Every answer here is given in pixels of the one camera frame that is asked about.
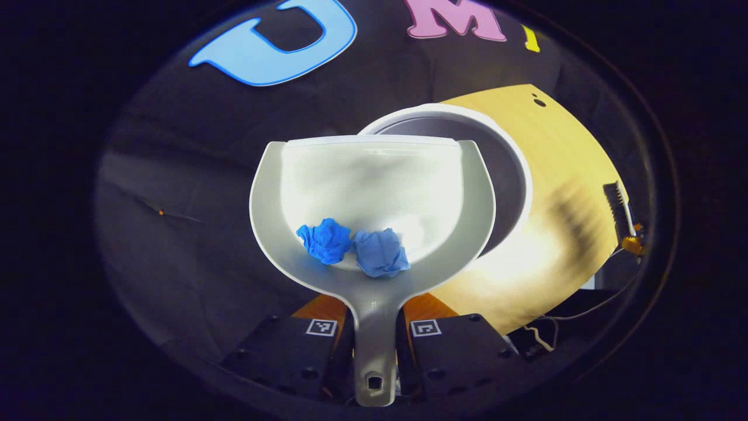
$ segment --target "dustpan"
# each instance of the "dustpan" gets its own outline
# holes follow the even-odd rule
[[[400,308],[481,253],[496,201],[471,140],[332,136],[270,142],[252,183],[249,211],[260,248],[281,272],[351,309],[356,399],[362,406],[385,406],[395,398]],[[312,258],[295,231],[328,217],[353,232],[392,228],[411,269],[374,279],[352,253],[330,266]]]

